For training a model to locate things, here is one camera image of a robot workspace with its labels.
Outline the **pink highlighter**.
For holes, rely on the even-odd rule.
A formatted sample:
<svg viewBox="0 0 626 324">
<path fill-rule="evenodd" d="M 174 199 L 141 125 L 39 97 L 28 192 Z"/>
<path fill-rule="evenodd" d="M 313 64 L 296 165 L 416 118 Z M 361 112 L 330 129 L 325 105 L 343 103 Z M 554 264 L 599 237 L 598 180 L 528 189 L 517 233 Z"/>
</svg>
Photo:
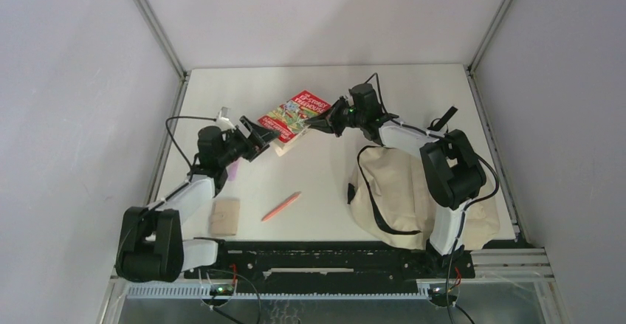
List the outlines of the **pink highlighter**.
<svg viewBox="0 0 626 324">
<path fill-rule="evenodd" d="M 236 180 L 237 177 L 237 173 L 238 173 L 238 167 L 239 167 L 239 160 L 234 161 L 233 163 L 231 163 L 228 167 L 227 167 L 227 173 L 228 173 L 228 181 L 234 181 Z"/>
</svg>

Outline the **red comic book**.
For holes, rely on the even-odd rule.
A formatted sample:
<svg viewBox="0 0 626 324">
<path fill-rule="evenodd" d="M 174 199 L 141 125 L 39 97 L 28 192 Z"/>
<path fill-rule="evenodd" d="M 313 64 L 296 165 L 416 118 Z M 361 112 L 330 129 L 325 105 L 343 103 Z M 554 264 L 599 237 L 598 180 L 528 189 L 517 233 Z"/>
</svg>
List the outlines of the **red comic book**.
<svg viewBox="0 0 626 324">
<path fill-rule="evenodd" d="M 309 132 L 305 121 L 317 117 L 330 108 L 330 103 L 303 90 L 261 116 L 258 121 L 263 127 L 278 132 L 278 138 L 272 141 L 271 145 L 278 156 L 283 156 Z"/>
</svg>

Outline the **orange pen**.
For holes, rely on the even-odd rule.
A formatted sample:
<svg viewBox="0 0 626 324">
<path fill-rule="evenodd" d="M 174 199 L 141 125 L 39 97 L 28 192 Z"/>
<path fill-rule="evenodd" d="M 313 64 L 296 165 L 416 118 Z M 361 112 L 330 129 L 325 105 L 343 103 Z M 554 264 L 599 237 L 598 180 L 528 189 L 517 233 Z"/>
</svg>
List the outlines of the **orange pen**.
<svg viewBox="0 0 626 324">
<path fill-rule="evenodd" d="M 292 204 L 294 201 L 296 201 L 301 195 L 301 192 L 295 192 L 292 195 L 290 195 L 288 198 L 284 199 L 279 205 L 277 205 L 276 207 L 274 207 L 273 209 L 271 209 L 262 219 L 262 222 L 268 221 L 271 218 L 275 217 L 277 214 L 279 214 L 282 210 L 284 210 L 286 207 L 288 207 L 290 204 Z"/>
</svg>

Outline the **tan small wallet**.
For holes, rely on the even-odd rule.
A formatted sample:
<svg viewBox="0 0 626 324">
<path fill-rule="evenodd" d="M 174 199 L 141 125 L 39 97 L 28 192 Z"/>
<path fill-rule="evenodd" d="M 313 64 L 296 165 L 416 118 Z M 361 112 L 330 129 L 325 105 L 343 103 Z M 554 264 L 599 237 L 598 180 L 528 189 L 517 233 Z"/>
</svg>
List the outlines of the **tan small wallet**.
<svg viewBox="0 0 626 324">
<path fill-rule="evenodd" d="M 236 235 L 240 206 L 238 199 L 216 199 L 209 217 L 209 233 L 213 237 Z"/>
</svg>

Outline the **cream canvas student bag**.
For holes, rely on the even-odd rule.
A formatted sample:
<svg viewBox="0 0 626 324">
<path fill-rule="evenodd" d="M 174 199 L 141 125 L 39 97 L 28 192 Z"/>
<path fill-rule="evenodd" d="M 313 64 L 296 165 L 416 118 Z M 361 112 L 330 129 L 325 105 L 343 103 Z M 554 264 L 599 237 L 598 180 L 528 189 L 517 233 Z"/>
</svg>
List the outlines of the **cream canvas student bag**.
<svg viewBox="0 0 626 324">
<path fill-rule="evenodd" d="M 485 174 L 487 165 L 481 159 Z M 498 184 L 486 177 L 478 202 L 464 214 L 461 249 L 481 249 L 500 230 L 492 199 Z M 392 247 L 433 250 L 427 240 L 434 230 L 437 206 L 427 189 L 420 158 L 375 142 L 357 153 L 357 166 L 348 183 L 348 208 L 364 231 Z"/>
</svg>

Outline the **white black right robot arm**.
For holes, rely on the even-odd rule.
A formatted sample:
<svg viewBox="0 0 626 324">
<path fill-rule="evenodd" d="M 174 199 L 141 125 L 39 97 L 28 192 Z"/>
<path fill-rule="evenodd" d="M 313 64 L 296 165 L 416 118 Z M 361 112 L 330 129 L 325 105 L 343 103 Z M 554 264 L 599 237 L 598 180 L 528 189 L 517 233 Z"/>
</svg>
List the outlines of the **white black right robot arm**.
<svg viewBox="0 0 626 324">
<path fill-rule="evenodd" d="M 437 277 L 447 276 L 456 265 L 454 253 L 462 248 L 464 214 L 478 202 L 487 181 L 480 156 L 459 129 L 441 132 L 402 122 L 385 109 L 379 91 L 370 83 L 356 85 L 348 92 L 348 97 L 340 97 L 305 124 L 336 137 L 346 128 L 358 128 L 366 139 L 382 147 L 420 158 L 427 189 L 438 205 L 434 230 L 427 240 L 435 250 L 426 258 L 427 269 Z"/>
</svg>

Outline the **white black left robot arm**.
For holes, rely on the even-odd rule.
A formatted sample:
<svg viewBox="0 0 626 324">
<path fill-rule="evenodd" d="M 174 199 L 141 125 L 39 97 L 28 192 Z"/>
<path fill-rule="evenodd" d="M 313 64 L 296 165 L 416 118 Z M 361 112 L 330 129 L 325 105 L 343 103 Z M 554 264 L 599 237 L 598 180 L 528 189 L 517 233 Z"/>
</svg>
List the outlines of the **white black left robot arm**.
<svg viewBox="0 0 626 324">
<path fill-rule="evenodd" d="M 135 283 L 173 282 L 200 266 L 215 278 L 229 272 L 230 256 L 219 250 L 218 241 L 186 241 L 182 225 L 220 193 L 231 164 L 254 160 L 280 135 L 246 117 L 240 122 L 247 133 L 227 119 L 210 119 L 198 132 L 198 151 L 188 163 L 185 180 L 166 196 L 124 212 L 114 265 L 118 276 Z"/>
</svg>

